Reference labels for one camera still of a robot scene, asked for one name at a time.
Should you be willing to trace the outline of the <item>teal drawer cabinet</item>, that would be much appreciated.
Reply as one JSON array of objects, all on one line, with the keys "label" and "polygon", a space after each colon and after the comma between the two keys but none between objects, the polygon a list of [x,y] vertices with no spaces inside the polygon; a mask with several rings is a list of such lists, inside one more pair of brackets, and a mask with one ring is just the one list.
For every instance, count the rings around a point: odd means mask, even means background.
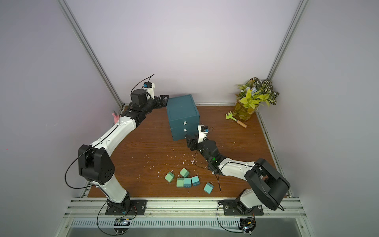
[{"label": "teal drawer cabinet", "polygon": [[174,141],[198,134],[200,114],[191,94],[169,98],[166,108]]}]

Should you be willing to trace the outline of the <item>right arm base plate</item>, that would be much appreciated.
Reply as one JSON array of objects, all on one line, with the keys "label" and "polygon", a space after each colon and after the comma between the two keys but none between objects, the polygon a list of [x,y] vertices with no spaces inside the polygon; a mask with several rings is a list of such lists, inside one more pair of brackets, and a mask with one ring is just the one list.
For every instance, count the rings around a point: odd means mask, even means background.
[{"label": "right arm base plate", "polygon": [[263,208],[261,205],[254,206],[252,208],[247,208],[241,202],[224,199],[218,203],[226,216],[263,216]]}]

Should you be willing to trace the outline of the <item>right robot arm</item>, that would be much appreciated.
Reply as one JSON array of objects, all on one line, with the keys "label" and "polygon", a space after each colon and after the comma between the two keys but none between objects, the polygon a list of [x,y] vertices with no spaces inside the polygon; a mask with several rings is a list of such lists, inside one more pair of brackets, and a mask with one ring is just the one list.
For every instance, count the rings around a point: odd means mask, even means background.
[{"label": "right robot arm", "polygon": [[220,154],[216,142],[187,134],[187,147],[198,151],[208,162],[208,169],[214,174],[232,176],[246,181],[250,188],[245,189],[228,206],[246,215],[255,207],[263,205],[271,210],[281,209],[281,202],[290,189],[290,183],[267,160],[242,162]]}]

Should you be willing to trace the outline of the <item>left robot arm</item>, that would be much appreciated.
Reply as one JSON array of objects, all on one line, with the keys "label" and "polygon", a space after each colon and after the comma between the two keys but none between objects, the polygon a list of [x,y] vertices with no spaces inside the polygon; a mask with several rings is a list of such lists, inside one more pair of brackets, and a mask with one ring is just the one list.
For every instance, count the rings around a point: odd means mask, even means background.
[{"label": "left robot arm", "polygon": [[136,129],[154,109],[167,106],[169,96],[154,96],[153,89],[137,89],[131,94],[131,103],[116,123],[102,137],[78,150],[79,175],[99,187],[107,196],[107,204],[119,212],[131,208],[130,194],[115,177],[112,153],[120,142]]}]

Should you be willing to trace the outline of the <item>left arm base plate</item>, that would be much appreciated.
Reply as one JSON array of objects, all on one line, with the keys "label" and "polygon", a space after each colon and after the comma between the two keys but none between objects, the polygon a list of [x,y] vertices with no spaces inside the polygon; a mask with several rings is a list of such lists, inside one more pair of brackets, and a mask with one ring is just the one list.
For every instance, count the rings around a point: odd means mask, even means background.
[{"label": "left arm base plate", "polygon": [[126,199],[122,203],[115,203],[107,200],[106,215],[144,215],[146,206],[146,199]]}]

